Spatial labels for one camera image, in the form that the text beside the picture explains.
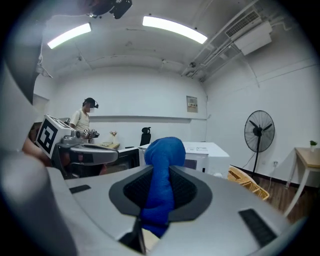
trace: white wall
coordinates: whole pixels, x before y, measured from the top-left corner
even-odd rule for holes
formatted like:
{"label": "white wall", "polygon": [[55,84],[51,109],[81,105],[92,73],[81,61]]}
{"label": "white wall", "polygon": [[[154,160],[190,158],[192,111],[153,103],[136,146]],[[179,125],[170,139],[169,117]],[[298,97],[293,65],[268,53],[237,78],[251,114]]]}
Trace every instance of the white wall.
{"label": "white wall", "polygon": [[[198,113],[187,112],[187,96],[197,97]],[[154,69],[109,67],[58,81],[52,99],[54,116],[70,117],[85,98],[99,109],[90,114],[90,128],[100,133],[94,142],[106,142],[117,131],[120,149],[139,146],[141,129],[151,127],[151,142],[167,137],[205,140],[207,95],[198,81]]]}
{"label": "white wall", "polygon": [[[58,81],[55,115],[69,117],[85,98],[99,103],[93,116],[206,119],[207,96],[198,81],[173,73],[133,67],[99,68]],[[187,96],[198,98],[198,113],[187,112]]]}
{"label": "white wall", "polygon": [[[204,83],[211,115],[206,139],[225,150],[231,164],[242,167],[253,154],[244,139],[246,120],[256,110],[266,111],[274,121],[275,136],[270,148],[260,154],[257,172],[270,176],[273,161],[278,161],[274,177],[286,181],[294,147],[320,141],[319,65],[298,28],[285,32],[275,27],[271,38],[272,43],[231,61]],[[255,157],[246,169],[252,170],[254,162]],[[302,175],[299,168],[292,182],[300,183]],[[318,173],[312,173],[307,185],[319,183]]]}
{"label": "white wall", "polygon": [[57,92],[57,84],[53,78],[44,77],[41,74],[35,80],[33,90],[33,106],[37,109],[36,122],[42,122],[45,114],[53,115],[54,106],[52,99]]}

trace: white t-shirt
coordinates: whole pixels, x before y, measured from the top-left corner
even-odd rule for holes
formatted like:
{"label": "white t-shirt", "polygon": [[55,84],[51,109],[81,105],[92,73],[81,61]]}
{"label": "white t-shirt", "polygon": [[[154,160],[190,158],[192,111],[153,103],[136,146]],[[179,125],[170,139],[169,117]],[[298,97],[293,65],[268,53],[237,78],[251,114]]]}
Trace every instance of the white t-shirt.
{"label": "white t-shirt", "polygon": [[83,111],[82,108],[77,110],[71,117],[70,124],[73,124],[75,126],[74,129],[77,131],[83,132],[84,129],[89,130],[89,124],[90,124],[90,119],[88,114],[86,115]]}

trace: fan grille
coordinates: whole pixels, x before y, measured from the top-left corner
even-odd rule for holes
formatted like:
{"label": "fan grille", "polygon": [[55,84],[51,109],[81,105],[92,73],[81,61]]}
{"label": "fan grille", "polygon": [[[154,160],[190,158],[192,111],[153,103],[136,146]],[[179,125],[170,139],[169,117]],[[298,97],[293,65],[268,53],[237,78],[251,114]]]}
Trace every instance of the fan grille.
{"label": "fan grille", "polygon": [[[257,131],[259,129],[261,129],[262,131],[261,131],[259,149],[257,149],[258,139],[259,139],[259,136],[257,136]],[[274,139],[274,136],[275,136],[275,125],[271,116],[267,112],[263,110],[258,110],[253,112],[249,116],[244,127],[244,139],[247,146],[253,152],[258,151],[260,153],[267,150],[270,147]]]}

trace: camera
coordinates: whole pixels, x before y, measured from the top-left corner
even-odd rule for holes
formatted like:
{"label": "camera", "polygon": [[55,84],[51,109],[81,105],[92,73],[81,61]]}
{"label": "camera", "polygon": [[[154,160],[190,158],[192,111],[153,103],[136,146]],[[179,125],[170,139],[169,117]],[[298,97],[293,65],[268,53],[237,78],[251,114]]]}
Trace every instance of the camera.
{"label": "camera", "polygon": [[96,19],[98,16],[109,12],[113,14],[113,17],[116,20],[118,20],[129,10],[131,6],[132,0],[109,0],[93,7],[93,11],[89,16]]}

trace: person's arm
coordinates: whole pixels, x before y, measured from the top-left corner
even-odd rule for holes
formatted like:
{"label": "person's arm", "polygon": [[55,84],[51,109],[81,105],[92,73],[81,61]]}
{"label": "person's arm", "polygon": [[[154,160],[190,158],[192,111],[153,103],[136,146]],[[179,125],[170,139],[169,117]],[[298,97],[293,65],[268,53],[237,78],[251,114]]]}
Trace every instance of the person's arm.
{"label": "person's arm", "polygon": [[40,160],[46,167],[51,167],[50,158],[37,147],[33,142],[27,138],[23,144],[22,151],[27,155],[33,156],[34,158]]}
{"label": "person's arm", "polygon": [[72,115],[72,117],[71,117],[71,119],[70,119],[70,122],[69,122],[69,126],[70,126],[71,128],[76,128],[76,125],[77,125],[77,123],[79,122],[79,116],[80,116],[80,112],[79,112],[79,111],[76,111],[76,112]]}

